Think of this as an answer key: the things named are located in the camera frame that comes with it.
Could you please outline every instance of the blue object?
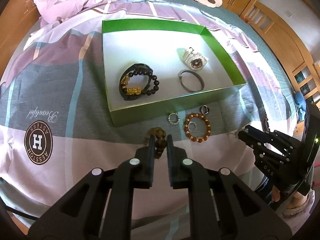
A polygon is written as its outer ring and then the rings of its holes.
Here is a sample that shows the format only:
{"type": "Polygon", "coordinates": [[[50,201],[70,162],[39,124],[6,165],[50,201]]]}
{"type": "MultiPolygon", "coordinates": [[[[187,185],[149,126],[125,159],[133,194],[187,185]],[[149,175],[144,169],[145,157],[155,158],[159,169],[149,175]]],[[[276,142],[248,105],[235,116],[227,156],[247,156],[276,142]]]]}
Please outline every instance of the blue object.
{"type": "Polygon", "coordinates": [[[293,98],[297,105],[299,121],[302,122],[304,121],[306,115],[306,101],[301,91],[296,91],[293,98]]]}

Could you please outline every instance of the screw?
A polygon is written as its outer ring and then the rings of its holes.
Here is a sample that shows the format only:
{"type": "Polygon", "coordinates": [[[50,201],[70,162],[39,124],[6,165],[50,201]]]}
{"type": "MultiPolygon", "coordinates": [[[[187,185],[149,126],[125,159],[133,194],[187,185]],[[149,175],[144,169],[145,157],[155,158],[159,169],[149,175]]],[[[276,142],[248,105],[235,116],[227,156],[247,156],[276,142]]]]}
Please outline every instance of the screw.
{"type": "Polygon", "coordinates": [[[184,165],[191,165],[191,164],[193,163],[193,161],[190,160],[190,159],[184,159],[184,160],[182,161],[182,163],[183,163],[184,165]]]}
{"type": "Polygon", "coordinates": [[[133,158],[133,159],[131,159],[131,160],[129,161],[129,163],[130,163],[131,165],[138,165],[138,164],[140,163],[140,160],[137,159],[137,158],[133,158]]]}
{"type": "Polygon", "coordinates": [[[230,170],[229,170],[228,168],[222,168],[222,169],[220,170],[220,173],[221,173],[222,175],[228,176],[228,175],[230,174],[230,170]]]}
{"type": "Polygon", "coordinates": [[[100,169],[100,168],[95,168],[95,169],[93,169],[93,170],[91,171],[91,173],[92,173],[92,175],[94,175],[94,176],[98,176],[98,175],[100,175],[100,174],[102,173],[102,169],[100,169]]]}

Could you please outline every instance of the orange beaded bracelet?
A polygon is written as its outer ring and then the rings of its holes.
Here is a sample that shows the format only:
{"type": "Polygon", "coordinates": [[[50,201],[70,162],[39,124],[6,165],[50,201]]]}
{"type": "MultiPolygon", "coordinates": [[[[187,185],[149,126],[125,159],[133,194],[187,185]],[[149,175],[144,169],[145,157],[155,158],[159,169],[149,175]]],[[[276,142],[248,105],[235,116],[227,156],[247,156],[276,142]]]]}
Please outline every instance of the orange beaded bracelet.
{"type": "Polygon", "coordinates": [[[203,115],[203,114],[189,114],[186,118],[186,120],[184,121],[184,131],[186,133],[186,136],[193,142],[198,142],[198,143],[201,143],[203,141],[206,141],[207,138],[210,136],[210,133],[211,133],[211,125],[210,125],[210,122],[209,120],[203,115]],[[188,128],[188,125],[189,125],[189,122],[192,118],[194,117],[197,117],[197,118],[200,118],[202,119],[204,122],[205,122],[205,125],[207,126],[207,134],[201,138],[196,138],[194,136],[192,136],[190,134],[190,131],[189,131],[189,128],[188,128]]]}

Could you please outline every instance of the wall outlet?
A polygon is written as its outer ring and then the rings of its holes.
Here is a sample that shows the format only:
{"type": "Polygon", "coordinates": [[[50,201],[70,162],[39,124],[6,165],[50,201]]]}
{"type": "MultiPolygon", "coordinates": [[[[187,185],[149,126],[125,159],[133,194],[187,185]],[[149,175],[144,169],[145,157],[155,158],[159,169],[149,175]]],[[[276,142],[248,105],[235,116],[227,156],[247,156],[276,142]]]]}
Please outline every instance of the wall outlet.
{"type": "Polygon", "coordinates": [[[291,18],[292,15],[293,15],[293,14],[292,14],[290,11],[288,11],[288,10],[286,10],[284,14],[285,14],[288,18],[291,18]]]}

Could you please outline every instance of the silver ring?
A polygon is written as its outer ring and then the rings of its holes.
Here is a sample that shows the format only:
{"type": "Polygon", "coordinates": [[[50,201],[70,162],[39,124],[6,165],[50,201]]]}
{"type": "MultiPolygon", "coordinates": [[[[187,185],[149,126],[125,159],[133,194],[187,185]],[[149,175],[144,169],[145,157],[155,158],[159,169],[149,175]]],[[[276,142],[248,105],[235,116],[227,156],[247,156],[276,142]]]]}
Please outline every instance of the silver ring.
{"type": "Polygon", "coordinates": [[[183,71],[179,74],[179,79],[180,79],[180,84],[182,85],[182,87],[184,88],[184,90],[186,90],[186,91],[188,91],[188,92],[190,92],[190,93],[200,92],[200,91],[202,91],[202,90],[204,89],[204,81],[203,81],[202,77],[201,77],[199,74],[197,74],[197,73],[195,73],[195,72],[193,72],[193,71],[191,71],[191,70],[183,70],[183,71]],[[182,74],[183,74],[183,73],[190,73],[190,74],[194,75],[194,76],[200,81],[201,90],[193,91],[193,90],[187,88],[187,87],[183,84],[183,82],[182,82],[182,74]]]}
{"type": "Polygon", "coordinates": [[[190,122],[188,123],[188,130],[189,130],[190,132],[194,132],[195,130],[197,130],[197,125],[196,125],[196,123],[190,121],[190,122]],[[190,127],[189,127],[189,125],[192,124],[192,123],[195,125],[194,130],[191,130],[190,127]]]}
{"type": "Polygon", "coordinates": [[[169,121],[170,124],[178,124],[178,123],[180,122],[180,117],[179,117],[178,113],[171,113],[171,114],[169,114],[169,116],[168,116],[168,121],[169,121]],[[176,120],[176,121],[171,121],[171,116],[172,116],[172,115],[177,116],[177,120],[176,120]]]}
{"type": "Polygon", "coordinates": [[[202,106],[202,107],[200,108],[201,114],[204,114],[204,115],[209,114],[209,111],[210,111],[210,109],[209,109],[209,107],[207,107],[206,105],[204,105],[204,106],[202,106]]]}

